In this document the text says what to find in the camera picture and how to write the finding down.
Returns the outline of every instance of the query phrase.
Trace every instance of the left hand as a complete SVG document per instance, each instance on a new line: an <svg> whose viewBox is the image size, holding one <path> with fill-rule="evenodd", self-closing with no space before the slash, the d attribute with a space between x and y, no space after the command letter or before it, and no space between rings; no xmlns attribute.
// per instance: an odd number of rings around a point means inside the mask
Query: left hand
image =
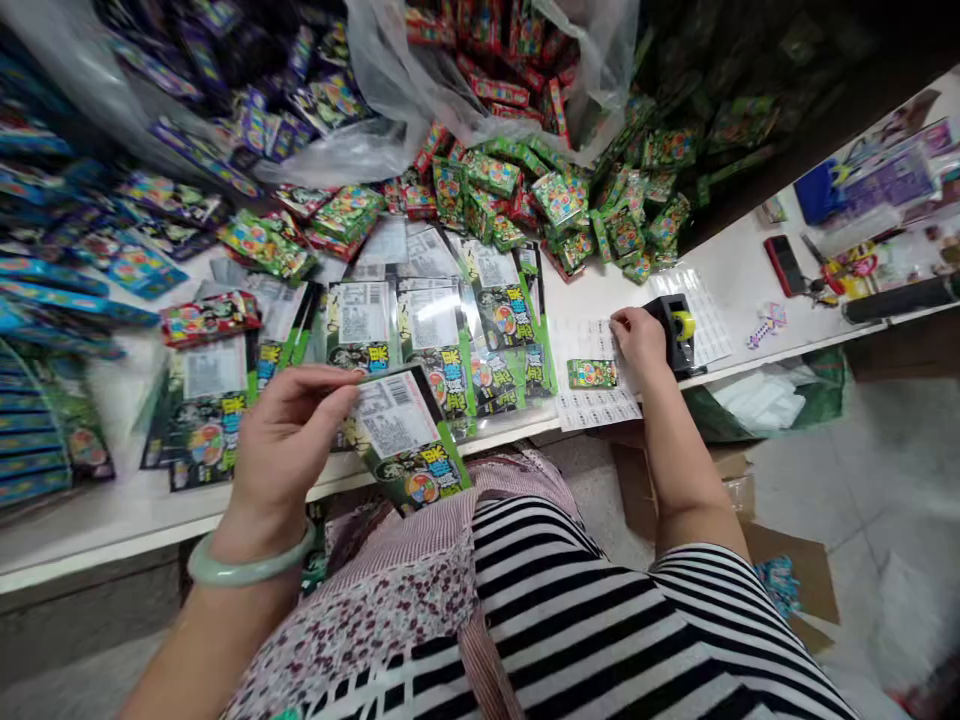
<svg viewBox="0 0 960 720"><path fill-rule="evenodd" d="M357 401L359 379L347 370L302 365L271 381L241 424L233 493L214 535L212 557L248 563L300 541L307 491Z"/></svg>

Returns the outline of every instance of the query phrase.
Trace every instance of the cardboard box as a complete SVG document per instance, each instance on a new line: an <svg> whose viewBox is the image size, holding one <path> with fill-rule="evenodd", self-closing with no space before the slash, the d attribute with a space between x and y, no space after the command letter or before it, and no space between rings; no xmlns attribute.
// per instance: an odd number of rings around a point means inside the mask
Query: cardboard box
<svg viewBox="0 0 960 720"><path fill-rule="evenodd" d="M657 498L653 488L653 476L647 463L647 454L642 447L643 434L636 428L624 430L622 436L633 447L614 443L611 445L617 465L620 495L627 527L640 537L656 542ZM821 543L785 535L757 525L753 475L746 451L756 442L738 443L710 448L724 485L731 495L737 517L743 528L747 549L754 564L787 555L793 561L793 573L800 581L800 605L803 612L835 625L840 624L840 611L830 577L827 549ZM817 630L797 615L787 621L811 653L826 650L833 644L829 636Z"/></svg>

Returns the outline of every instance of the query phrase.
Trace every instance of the jade bangle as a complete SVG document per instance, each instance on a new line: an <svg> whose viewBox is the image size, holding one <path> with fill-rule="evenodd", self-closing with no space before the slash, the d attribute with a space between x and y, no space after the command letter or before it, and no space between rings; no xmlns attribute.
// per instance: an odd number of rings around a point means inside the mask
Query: jade bangle
<svg viewBox="0 0 960 720"><path fill-rule="evenodd" d="M308 522L303 540L286 552L246 565L227 565L210 557L210 543L213 541L213 533L210 533L197 543L193 552L190 553L187 572L190 573L190 577L203 585L217 585L219 587L256 585L301 563L313 547L316 536L316 527L312 522Z"/></svg>

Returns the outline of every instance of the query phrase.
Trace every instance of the barcode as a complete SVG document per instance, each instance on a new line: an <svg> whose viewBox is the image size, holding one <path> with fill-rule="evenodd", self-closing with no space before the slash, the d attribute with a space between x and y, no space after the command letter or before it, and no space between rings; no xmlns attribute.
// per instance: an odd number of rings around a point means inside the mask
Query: barcode
<svg viewBox="0 0 960 720"><path fill-rule="evenodd" d="M387 389L390 390L390 394L393 395L393 403L397 407L409 405L413 402L413 398L410 397L410 389L407 387L406 380L404 379L405 377L405 375L398 375L397 377L387 378Z"/></svg>

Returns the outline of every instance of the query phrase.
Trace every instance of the black tape dispenser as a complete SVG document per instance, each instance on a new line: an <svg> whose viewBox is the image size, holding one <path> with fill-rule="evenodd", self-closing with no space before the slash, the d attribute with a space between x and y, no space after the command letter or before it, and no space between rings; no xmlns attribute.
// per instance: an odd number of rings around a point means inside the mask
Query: black tape dispenser
<svg viewBox="0 0 960 720"><path fill-rule="evenodd" d="M697 322L690 314L685 295L664 295L643 307L653 315L667 335L667 364L677 380L702 375L705 367L696 367L693 360L694 333Z"/></svg>

